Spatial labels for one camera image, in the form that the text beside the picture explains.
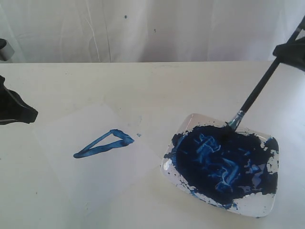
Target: paper sheet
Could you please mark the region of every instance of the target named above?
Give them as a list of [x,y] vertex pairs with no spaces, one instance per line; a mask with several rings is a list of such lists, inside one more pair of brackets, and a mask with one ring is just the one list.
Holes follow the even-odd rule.
[[[85,158],[73,157],[111,129],[122,130],[134,142]],[[161,161],[106,105],[85,107],[34,132],[71,202],[82,215],[122,193]],[[95,146],[117,140],[111,135]]]

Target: paint splatter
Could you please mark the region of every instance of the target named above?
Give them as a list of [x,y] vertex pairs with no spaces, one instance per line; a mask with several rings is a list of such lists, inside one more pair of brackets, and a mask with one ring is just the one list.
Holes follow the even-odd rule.
[[185,178],[193,193],[203,194],[223,208],[237,207],[234,199],[262,192],[275,194],[277,173],[267,171],[267,162],[278,152],[278,144],[270,138],[261,147],[254,134],[230,134],[221,141],[223,129],[197,126],[186,134],[173,137],[170,158],[175,169]]
[[[116,137],[119,137],[121,140],[112,142],[112,143],[104,145],[104,146],[97,146],[95,148],[91,148],[111,134],[113,134]],[[99,137],[98,139],[96,139],[95,141],[93,141],[92,143],[87,145],[84,149],[82,149],[80,152],[74,154],[73,156],[74,156],[74,158],[83,158],[83,157],[91,156],[91,155],[98,154],[101,152],[106,152],[106,151],[109,151],[114,148],[121,148],[124,146],[128,146],[129,144],[131,144],[133,142],[134,142],[134,140],[129,135],[125,134],[121,130],[114,129],[114,130],[110,130],[109,132],[105,133],[103,136]]]

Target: paintbrush handle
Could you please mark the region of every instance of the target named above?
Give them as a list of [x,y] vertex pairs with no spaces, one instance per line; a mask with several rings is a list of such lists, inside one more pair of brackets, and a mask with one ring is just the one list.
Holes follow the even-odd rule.
[[[300,31],[304,28],[305,28],[305,16],[303,17],[303,20],[298,25],[298,27],[296,28],[294,33],[288,39],[287,43],[293,42],[297,38],[297,36],[299,35]],[[281,61],[280,61],[279,58],[276,58],[272,62],[272,64],[268,68],[268,70],[265,72],[265,74],[263,75],[261,80],[258,82],[256,87],[253,89],[253,91],[251,92],[251,94],[249,95],[247,100],[245,101],[242,108],[239,110],[239,112],[236,114],[236,116],[230,122],[228,122],[228,125],[231,127],[231,129],[233,129],[234,131],[237,129],[237,127],[239,126],[242,118],[244,117],[246,112],[249,110],[249,108],[252,106],[252,104],[254,103],[254,101],[256,100],[256,98],[258,97],[260,92],[262,91],[262,89],[265,87],[268,80],[270,79],[272,74],[275,72],[276,68],[278,67],[278,65],[280,63],[281,63]]]

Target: blue paint smear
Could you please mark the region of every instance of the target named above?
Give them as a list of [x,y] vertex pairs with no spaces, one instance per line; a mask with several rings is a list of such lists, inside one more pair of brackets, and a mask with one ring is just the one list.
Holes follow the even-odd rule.
[[[95,148],[91,148],[92,146],[99,143],[100,141],[102,141],[104,138],[106,138],[107,136],[109,136],[111,134],[113,134],[116,137],[119,137],[121,140],[112,142],[112,143],[104,145],[104,146],[97,146]],[[134,142],[134,140],[129,135],[125,134],[121,130],[114,129],[114,130],[110,130],[109,132],[105,133],[103,136],[99,137],[98,139],[96,139],[95,141],[93,141],[92,143],[87,145],[80,152],[74,154],[73,157],[74,158],[87,157],[87,156],[91,156],[94,154],[99,154],[101,152],[106,152],[106,151],[109,151],[114,148],[121,148],[124,146],[128,146],[129,144],[131,144],[133,142]]]
[[262,192],[275,194],[277,173],[267,171],[267,162],[278,152],[274,138],[261,148],[261,140],[254,134],[233,132],[222,140],[224,128],[197,126],[186,134],[173,137],[174,148],[164,156],[170,158],[176,170],[194,186],[191,193],[203,194],[223,208],[237,208],[234,199]]

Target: blue paint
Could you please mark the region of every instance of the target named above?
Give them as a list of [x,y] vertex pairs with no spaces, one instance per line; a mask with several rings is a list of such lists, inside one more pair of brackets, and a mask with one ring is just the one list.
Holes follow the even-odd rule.
[[203,194],[223,208],[237,208],[234,199],[262,192],[275,194],[277,173],[267,171],[267,162],[278,151],[277,141],[270,138],[267,149],[254,134],[231,133],[223,141],[224,128],[197,126],[186,134],[173,137],[174,148],[165,158],[187,180],[191,190]]
[[[112,143],[104,145],[104,146],[97,146],[95,148],[91,148],[95,144],[99,143],[100,141],[102,141],[104,138],[106,138],[107,136],[109,136],[111,134],[113,134],[116,137],[119,137],[121,140],[112,142]],[[129,144],[131,144],[133,142],[134,142],[134,140],[129,135],[125,134],[123,131],[117,130],[117,129],[110,130],[109,132],[105,133],[103,136],[99,137],[98,139],[96,139],[95,141],[93,141],[92,143],[87,145],[80,152],[74,154],[73,157],[75,157],[75,158],[87,157],[87,156],[91,156],[91,155],[98,154],[101,152],[106,152],[106,151],[109,151],[114,148],[121,148],[124,146],[128,146]]]

